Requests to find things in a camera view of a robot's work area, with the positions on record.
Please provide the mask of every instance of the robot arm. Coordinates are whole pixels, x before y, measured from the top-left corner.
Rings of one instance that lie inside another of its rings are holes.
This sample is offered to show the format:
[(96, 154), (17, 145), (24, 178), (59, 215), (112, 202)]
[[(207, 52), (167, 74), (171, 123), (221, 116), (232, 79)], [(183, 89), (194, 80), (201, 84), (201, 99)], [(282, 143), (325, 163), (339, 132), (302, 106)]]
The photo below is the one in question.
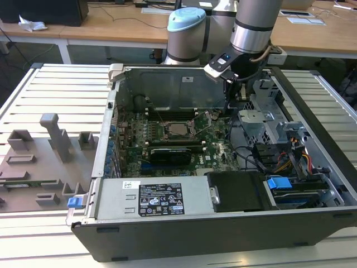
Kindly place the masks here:
[(282, 0), (240, 0), (230, 45), (205, 67), (213, 80), (248, 80), (259, 73), (270, 51), (270, 36)]

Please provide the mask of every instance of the slotted metal platform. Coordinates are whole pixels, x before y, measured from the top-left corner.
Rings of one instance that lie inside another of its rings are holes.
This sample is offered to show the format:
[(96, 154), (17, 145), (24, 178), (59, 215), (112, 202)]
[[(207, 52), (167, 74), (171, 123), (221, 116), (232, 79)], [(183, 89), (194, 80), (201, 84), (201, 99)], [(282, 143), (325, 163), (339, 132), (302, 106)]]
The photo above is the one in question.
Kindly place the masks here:
[[(31, 69), (0, 109), (1, 155), (4, 156), (7, 152), (7, 137), (15, 128), (29, 128), (34, 137), (47, 137), (45, 129), (42, 129), (38, 123), (40, 114), (44, 112), (60, 114), (59, 125), (65, 127), (70, 136), (77, 136), (83, 128), (99, 135), (106, 98), (110, 90), (107, 88), (108, 68), (109, 66), (104, 65), (45, 64), (41, 69)], [(332, 93), (329, 91), (331, 89), (324, 84), (322, 78), (301, 71), (285, 71), (285, 73), (302, 97), (311, 102), (309, 105), (315, 105), (311, 108), (321, 122), (342, 127), (344, 124), (341, 122), (345, 120), (348, 125), (353, 125), (346, 117), (348, 109), (343, 110), (335, 100), (330, 100), (330, 97), (334, 97), (331, 96)], [(341, 133), (341, 129), (338, 130), (339, 132), (331, 132), (331, 134), (340, 139), (337, 140), (339, 143), (356, 144), (357, 139), (353, 133), (348, 131)], [(0, 214), (0, 267), (346, 268), (357, 266), (357, 228), (355, 227), (342, 229), (316, 246), (310, 247), (98, 263), (66, 226), (66, 214), (65, 210), (28, 212), (21, 213), (20, 216), (10, 213)]]
[[(320, 75), (309, 71), (285, 70), (284, 75), (310, 107), (330, 136), (357, 168), (356, 112)], [(284, 102), (289, 114), (299, 121), (289, 102)]]
[(58, 113), (59, 127), (70, 137), (80, 131), (99, 136), (110, 88), (108, 66), (44, 64), (30, 69), (0, 109), (0, 161), (13, 130), (28, 130), (32, 137), (49, 137), (40, 126), (43, 113)]

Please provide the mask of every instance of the wooden desk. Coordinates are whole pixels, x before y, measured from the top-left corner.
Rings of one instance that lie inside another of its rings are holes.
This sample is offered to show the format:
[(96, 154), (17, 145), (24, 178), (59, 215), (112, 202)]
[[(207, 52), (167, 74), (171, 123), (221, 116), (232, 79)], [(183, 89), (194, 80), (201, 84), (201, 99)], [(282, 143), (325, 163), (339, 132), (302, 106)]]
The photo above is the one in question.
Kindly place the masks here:
[[(313, 4), (330, 9), (342, 18), (357, 18), (357, 12), (351, 14), (351, 11), (333, 8), (333, 5), (333, 2), (325, 1), (316, 1)], [(4, 30), (13, 41), (58, 45), (65, 64), (71, 64), (68, 45), (166, 48), (168, 15), (143, 14), (141, 8), (135, 6), (103, 6), (114, 19), (136, 18), (159, 27), (154, 28), (133, 19), (113, 22), (99, 5), (89, 6), (92, 7), (89, 7), (88, 17), (81, 27), (49, 25), (48, 30), (30, 33), (20, 29), (17, 24), (5, 23)], [(309, 11), (313, 14), (321, 13), (321, 9), (315, 7), (311, 7)], [(279, 17), (272, 34), (273, 44), (281, 46), (288, 55), (357, 59), (357, 20), (343, 20), (326, 14), (322, 14), (321, 18), (326, 26), (292, 24), (287, 17)], [(7, 41), (1, 33), (0, 41)]]
[(326, 26), (321, 26), (292, 24), (286, 17), (279, 17), (272, 34), (273, 44), (282, 47), (288, 55), (357, 58), (357, 11), (333, 6), (334, 2), (316, 1), (308, 11), (316, 15), (321, 12), (316, 7), (321, 7), (336, 12), (342, 18), (355, 20), (322, 14), (319, 18)]
[[(168, 15), (142, 14), (141, 8), (135, 8), (134, 5), (128, 7), (103, 5), (103, 9), (114, 18), (136, 18), (158, 27), (154, 28), (133, 19), (113, 22), (113, 19), (98, 6), (89, 4), (88, 16), (81, 27), (48, 25), (48, 30), (28, 32), (21, 29), (16, 23), (4, 23), (2, 28), (15, 42), (57, 45), (64, 64), (72, 62), (68, 45), (105, 46), (106, 52), (109, 51), (110, 46), (166, 48)], [(8, 41), (1, 32), (0, 41)]]
[[(102, 8), (93, 8), (91, 6), (93, 5), (89, 4), (88, 17), (82, 26), (64, 27), (60, 33), (61, 38), (161, 43), (166, 46), (168, 15), (143, 14), (141, 13), (141, 8), (135, 8), (134, 5)], [(136, 18), (159, 28), (150, 27), (133, 19), (113, 21), (105, 11), (112, 15), (114, 19)]]

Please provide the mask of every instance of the blue latch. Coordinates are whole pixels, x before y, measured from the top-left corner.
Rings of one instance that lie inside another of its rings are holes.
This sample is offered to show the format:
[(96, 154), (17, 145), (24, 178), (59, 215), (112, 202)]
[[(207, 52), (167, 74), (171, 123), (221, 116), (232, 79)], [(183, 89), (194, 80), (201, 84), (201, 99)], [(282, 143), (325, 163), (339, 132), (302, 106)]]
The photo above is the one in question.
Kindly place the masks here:
[(287, 189), (292, 188), (288, 177), (272, 177), (267, 180), (270, 189)]
[(68, 208), (82, 208), (83, 197), (71, 197), (68, 199)]

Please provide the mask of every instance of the warning label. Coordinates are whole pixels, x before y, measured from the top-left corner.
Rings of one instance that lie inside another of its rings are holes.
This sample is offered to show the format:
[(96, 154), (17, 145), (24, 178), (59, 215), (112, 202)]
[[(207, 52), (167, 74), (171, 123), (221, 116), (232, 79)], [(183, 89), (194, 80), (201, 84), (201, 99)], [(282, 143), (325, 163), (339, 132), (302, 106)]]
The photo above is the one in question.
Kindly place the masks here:
[(141, 217), (185, 214), (181, 183), (140, 185), (138, 211)]

